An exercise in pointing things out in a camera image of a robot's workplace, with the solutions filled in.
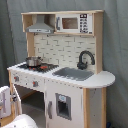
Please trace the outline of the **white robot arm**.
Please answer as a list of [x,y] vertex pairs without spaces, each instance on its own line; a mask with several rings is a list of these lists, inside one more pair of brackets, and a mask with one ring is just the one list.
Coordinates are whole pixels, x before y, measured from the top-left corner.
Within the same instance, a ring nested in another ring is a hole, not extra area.
[[38,128],[35,121],[22,113],[21,99],[16,90],[0,88],[0,128]]

